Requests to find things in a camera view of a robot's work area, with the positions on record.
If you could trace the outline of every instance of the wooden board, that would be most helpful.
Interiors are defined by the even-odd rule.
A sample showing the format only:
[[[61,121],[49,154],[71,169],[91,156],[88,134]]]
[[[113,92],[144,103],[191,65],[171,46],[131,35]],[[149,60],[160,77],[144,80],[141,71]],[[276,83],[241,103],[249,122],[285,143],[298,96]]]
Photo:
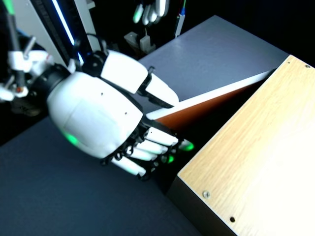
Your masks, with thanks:
[[[237,235],[315,235],[315,69],[289,56],[178,178]]]

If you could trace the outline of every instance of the dark gray surface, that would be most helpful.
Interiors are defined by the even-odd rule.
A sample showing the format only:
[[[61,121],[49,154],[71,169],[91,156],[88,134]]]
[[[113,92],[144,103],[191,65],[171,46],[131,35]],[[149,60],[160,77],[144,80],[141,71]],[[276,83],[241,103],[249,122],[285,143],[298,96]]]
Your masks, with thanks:
[[[213,16],[140,60],[180,101],[277,68],[287,53]],[[144,111],[160,107],[138,95]]]
[[[0,235],[200,234],[152,180],[101,167],[46,118],[0,148]]]

